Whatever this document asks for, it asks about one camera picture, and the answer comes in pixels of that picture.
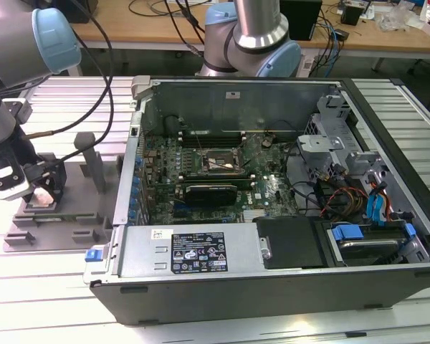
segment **blue cable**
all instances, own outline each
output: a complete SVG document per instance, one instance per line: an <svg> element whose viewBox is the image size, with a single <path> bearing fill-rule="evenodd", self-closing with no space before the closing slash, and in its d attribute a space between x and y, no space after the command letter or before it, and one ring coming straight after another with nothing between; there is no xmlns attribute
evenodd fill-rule
<svg viewBox="0 0 430 344"><path fill-rule="evenodd" d="M328 29L331 30L331 33L333 34L333 41L334 41L335 44L338 44L338 38L336 37L336 32L333 29L333 27L331 27L329 25L325 25L325 24L321 24L321 26L326 27L326 28L328 28ZM334 47L333 47L333 49L331 49L330 55L333 53L333 51L336 52L336 50L337 49L334 49ZM334 65L336 63L336 54L334 54L332 58L333 58L333 60L332 60L332 62L330 64L330 66L328 66L327 71L325 72L324 77L327 77L330 74L331 70L333 69L333 67L334 67Z"/></svg>

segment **black box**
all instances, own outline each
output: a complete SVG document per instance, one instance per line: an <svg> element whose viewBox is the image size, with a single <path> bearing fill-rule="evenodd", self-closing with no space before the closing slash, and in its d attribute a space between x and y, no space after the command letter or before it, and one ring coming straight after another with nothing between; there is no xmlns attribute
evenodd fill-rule
<svg viewBox="0 0 430 344"><path fill-rule="evenodd" d="M280 0L280 11L288 19L290 39L310 41L322 0Z"/></svg>
<svg viewBox="0 0 430 344"><path fill-rule="evenodd" d="M97 0L77 0L81 6L83 6L89 13L93 14L97 8ZM84 24L89 22L89 18L81 12L74 4L69 0L58 0L55 2L56 8L59 9L69 23L73 24Z"/></svg>
<svg viewBox="0 0 430 344"><path fill-rule="evenodd" d="M359 6L345 6L343 14L341 14L341 24L357 25L360 16L365 9Z"/></svg>

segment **open computer chassis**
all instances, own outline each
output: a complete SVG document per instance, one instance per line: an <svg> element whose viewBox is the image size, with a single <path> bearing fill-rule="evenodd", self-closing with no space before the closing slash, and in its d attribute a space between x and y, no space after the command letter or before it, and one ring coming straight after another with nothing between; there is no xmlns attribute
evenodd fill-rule
<svg viewBox="0 0 430 344"><path fill-rule="evenodd" d="M430 287L430 190L352 80L132 90L112 241L85 273L118 322L390 307Z"/></svg>

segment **motherboard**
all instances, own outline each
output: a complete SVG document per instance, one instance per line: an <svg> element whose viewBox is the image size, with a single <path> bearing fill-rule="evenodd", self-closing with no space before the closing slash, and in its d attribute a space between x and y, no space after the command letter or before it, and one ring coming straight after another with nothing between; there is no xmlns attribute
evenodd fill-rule
<svg viewBox="0 0 430 344"><path fill-rule="evenodd" d="M129 224L242 223L295 215L283 173L288 144L276 141L270 133L234 139L147 135L135 166L141 190L131 195Z"/></svg>

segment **warning label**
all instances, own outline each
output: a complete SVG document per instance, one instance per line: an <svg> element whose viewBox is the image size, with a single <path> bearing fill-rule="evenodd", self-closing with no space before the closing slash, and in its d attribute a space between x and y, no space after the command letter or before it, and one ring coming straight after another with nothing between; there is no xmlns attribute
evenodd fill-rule
<svg viewBox="0 0 430 344"><path fill-rule="evenodd" d="M223 233L192 233L172 235L172 272L228 271Z"/></svg>

